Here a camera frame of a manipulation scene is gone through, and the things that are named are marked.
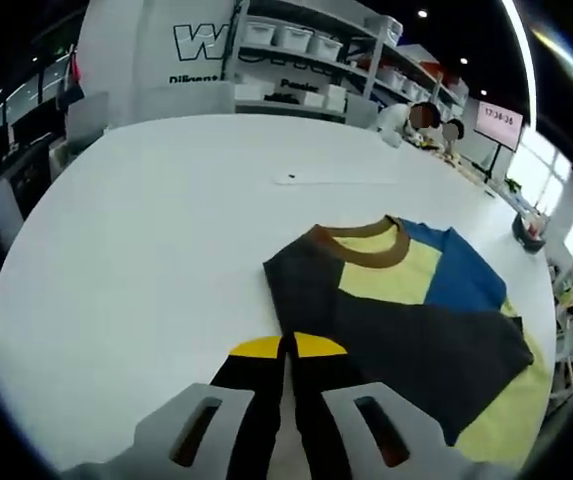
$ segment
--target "white storage box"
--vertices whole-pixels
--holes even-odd
[[[275,93],[275,83],[268,80],[255,78],[248,73],[239,73],[235,75],[235,83],[238,85],[256,85],[261,88],[263,95],[272,95]]]
[[[406,82],[406,77],[404,75],[390,67],[383,67],[377,70],[377,78],[379,78],[393,90],[398,91],[401,91],[402,87],[404,86],[404,82]]]
[[[280,25],[277,27],[273,43],[278,47],[293,50],[294,52],[305,52],[308,49],[308,43],[312,36],[313,32],[310,30]]]
[[[308,44],[308,53],[315,55],[317,58],[334,62],[337,60],[339,51],[343,46],[344,44],[341,42],[336,42],[322,35],[315,35],[310,39],[310,43]]]
[[[324,85],[322,88],[319,89],[320,95],[325,97],[337,98],[340,100],[346,100],[346,89],[344,87],[340,87],[339,85]]]
[[[315,92],[296,91],[295,98],[299,100],[300,105],[307,107],[322,108],[324,106],[324,96]]]
[[[419,95],[417,96],[418,102],[427,102],[430,100],[430,92],[425,88],[419,89]]]
[[[402,87],[402,91],[411,99],[411,101],[416,102],[419,96],[419,86],[413,82],[410,78],[407,78]]]
[[[387,30],[385,43],[392,47],[397,46],[399,39],[402,38],[402,34],[404,33],[404,26],[393,17],[386,15],[377,15],[376,17],[367,18],[364,21],[364,26],[374,33],[379,33],[382,26],[384,26]]]
[[[260,22],[248,22],[244,33],[244,43],[270,45],[275,34],[275,25]]]
[[[260,85],[235,85],[235,100],[263,100],[264,92]]]
[[[331,112],[344,113],[346,111],[346,98],[326,97],[324,99],[324,108]]]

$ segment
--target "white table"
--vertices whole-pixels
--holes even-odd
[[[276,183],[288,173],[300,184]],[[365,130],[205,116],[108,133],[37,205],[0,276],[0,392],[57,468],[104,461],[235,345],[279,334],[263,261],[315,223],[385,213],[454,226],[505,280],[552,369],[546,262],[513,240],[503,200]]]

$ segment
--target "person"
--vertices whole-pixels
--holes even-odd
[[[464,124],[461,122],[461,120],[453,118],[444,123],[444,126],[442,127],[442,136],[446,141],[446,148],[444,152],[446,155],[450,156],[451,158],[454,157],[455,151],[453,147],[455,146],[455,142],[464,138],[465,133],[466,130],[464,129]]]
[[[421,140],[419,130],[440,125],[441,115],[435,104],[421,102],[409,106],[397,103],[382,110],[371,129],[379,132],[385,142],[398,147],[402,138],[417,143]]]

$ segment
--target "color-block t-shirt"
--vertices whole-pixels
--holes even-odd
[[[534,344],[499,314],[515,316],[504,282],[455,230],[390,217],[359,228],[315,226],[264,268],[284,331],[343,344],[470,458],[523,461],[541,416],[519,423],[506,407],[523,401],[521,411],[543,412],[548,376]],[[505,443],[511,429],[519,448]]]

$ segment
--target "brown collar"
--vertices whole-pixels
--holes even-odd
[[[369,238],[380,235],[392,226],[397,227],[397,240],[388,250],[375,253],[363,253],[346,248],[335,237]],[[342,260],[367,268],[387,268],[400,263],[408,253],[410,237],[402,223],[396,218],[385,216],[380,221],[363,227],[334,228],[315,225],[304,237],[330,251]]]

